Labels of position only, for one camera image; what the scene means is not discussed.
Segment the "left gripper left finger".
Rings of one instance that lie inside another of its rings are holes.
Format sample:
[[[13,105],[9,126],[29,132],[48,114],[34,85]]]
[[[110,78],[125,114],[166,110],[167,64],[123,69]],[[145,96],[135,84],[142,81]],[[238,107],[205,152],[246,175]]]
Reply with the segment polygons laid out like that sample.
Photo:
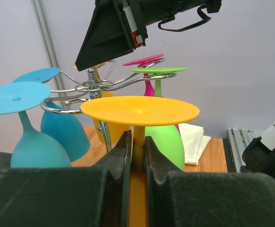
[[[131,131],[91,167],[0,170],[0,227],[128,225]]]

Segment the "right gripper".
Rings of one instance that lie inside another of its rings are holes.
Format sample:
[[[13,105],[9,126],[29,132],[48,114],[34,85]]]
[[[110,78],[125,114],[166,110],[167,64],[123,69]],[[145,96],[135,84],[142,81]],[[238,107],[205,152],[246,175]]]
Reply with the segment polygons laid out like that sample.
[[[220,0],[97,0],[75,62],[77,70],[86,70],[145,46],[147,25],[157,22],[164,31],[187,31],[211,20],[207,14],[219,12],[221,5]],[[162,27],[174,21],[176,14],[193,8],[197,8],[200,21],[178,29]]]

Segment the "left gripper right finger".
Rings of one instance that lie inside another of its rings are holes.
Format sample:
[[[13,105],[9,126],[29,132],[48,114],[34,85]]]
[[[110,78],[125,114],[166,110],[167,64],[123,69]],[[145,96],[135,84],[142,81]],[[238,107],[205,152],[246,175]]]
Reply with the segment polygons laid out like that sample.
[[[188,173],[145,140],[151,227],[275,227],[275,180],[256,173]]]

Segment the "chrome wine glass rack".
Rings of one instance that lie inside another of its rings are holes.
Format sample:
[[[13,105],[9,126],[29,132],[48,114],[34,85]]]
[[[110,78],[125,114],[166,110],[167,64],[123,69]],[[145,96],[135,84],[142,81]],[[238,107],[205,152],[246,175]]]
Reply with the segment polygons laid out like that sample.
[[[65,90],[64,92],[80,92],[80,95],[76,96],[65,96],[65,97],[56,97],[56,98],[46,98],[44,99],[40,106],[43,110],[51,113],[56,114],[65,114],[65,115],[74,115],[74,114],[82,114],[83,112],[81,110],[62,110],[56,107],[49,107],[47,104],[49,102],[57,101],[57,100],[64,100],[65,105],[69,106],[77,102],[84,102],[84,100],[81,98],[82,96],[89,94],[91,99],[97,99],[103,97],[104,94],[111,96],[111,92],[115,90],[119,90],[121,88],[127,87],[129,85],[132,85],[134,83],[140,82],[140,81],[146,81],[146,80],[156,80],[156,79],[168,79],[176,76],[176,73],[171,74],[170,76],[151,76],[149,74],[148,77],[144,77],[143,73],[137,73],[134,72],[132,75],[125,77],[121,80],[112,82],[110,80],[107,80],[108,76],[114,69],[114,66],[112,66],[109,70],[109,72],[106,74],[106,76],[101,79],[98,75],[98,66],[95,66],[92,70],[87,70],[88,80],[83,83],[79,83],[76,81],[77,86],[74,89]]]

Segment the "green plastic goblet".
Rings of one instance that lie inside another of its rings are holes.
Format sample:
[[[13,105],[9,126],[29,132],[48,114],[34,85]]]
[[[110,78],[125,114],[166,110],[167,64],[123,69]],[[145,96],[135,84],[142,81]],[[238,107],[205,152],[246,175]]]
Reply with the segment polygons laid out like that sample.
[[[133,72],[148,73],[155,76],[165,76],[179,71],[187,70],[186,67],[168,68],[135,68]],[[183,142],[178,131],[178,125],[148,126],[145,135],[152,137],[156,146],[180,170],[185,169],[185,152]]]

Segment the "magenta plastic goblet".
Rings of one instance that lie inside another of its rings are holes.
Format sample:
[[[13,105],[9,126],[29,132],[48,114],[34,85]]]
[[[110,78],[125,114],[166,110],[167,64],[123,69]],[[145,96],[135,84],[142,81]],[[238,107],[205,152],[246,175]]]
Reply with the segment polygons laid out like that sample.
[[[186,70],[186,68],[152,68],[154,65],[161,63],[164,61],[163,54],[153,55],[150,57],[145,57],[142,59],[134,60],[131,62],[124,63],[123,66],[132,66],[137,65],[138,68],[142,68],[141,70],[137,70],[134,72],[142,72],[144,77],[148,77],[149,74],[151,76],[170,76],[175,72]],[[144,96],[155,96],[155,97],[163,97],[162,96],[162,88],[161,88],[161,80],[155,80],[155,88],[153,88],[150,80],[145,81],[146,89],[144,92]],[[178,125],[174,126],[155,126],[155,127],[145,127],[145,135],[146,136],[159,136],[159,135],[177,135],[180,136],[180,129]]]

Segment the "blue plastic goblet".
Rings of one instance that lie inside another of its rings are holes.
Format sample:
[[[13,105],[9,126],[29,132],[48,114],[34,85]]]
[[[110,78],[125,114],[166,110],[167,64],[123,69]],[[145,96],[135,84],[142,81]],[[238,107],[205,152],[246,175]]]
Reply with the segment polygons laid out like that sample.
[[[13,82],[46,83],[60,72],[61,70],[56,67],[43,68],[23,74]],[[73,115],[45,111],[41,119],[41,132],[57,140],[66,150],[71,162],[80,159],[90,148],[90,141],[82,124]]]
[[[50,96],[51,89],[39,82],[16,82],[0,86],[0,115],[17,113],[23,134],[10,161],[11,168],[70,167],[64,147],[51,136],[36,130],[27,110],[40,105]]]

